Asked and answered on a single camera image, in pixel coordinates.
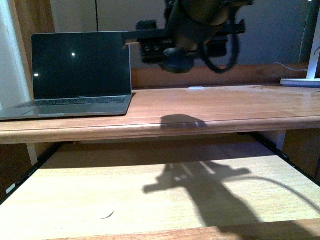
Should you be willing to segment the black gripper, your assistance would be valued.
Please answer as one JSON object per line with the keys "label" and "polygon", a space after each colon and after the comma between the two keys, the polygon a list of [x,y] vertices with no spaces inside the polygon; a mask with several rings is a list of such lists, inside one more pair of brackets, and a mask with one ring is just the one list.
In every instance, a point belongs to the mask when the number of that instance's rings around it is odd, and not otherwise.
{"label": "black gripper", "polygon": [[165,27],[157,28],[155,20],[142,20],[135,31],[121,36],[122,45],[140,45],[144,63],[161,63],[164,51],[180,48],[193,60],[209,63],[211,58],[227,54],[226,44],[231,37],[230,62],[239,55],[239,34],[246,31],[244,21],[236,22],[238,10],[246,6],[245,0],[167,0]]}

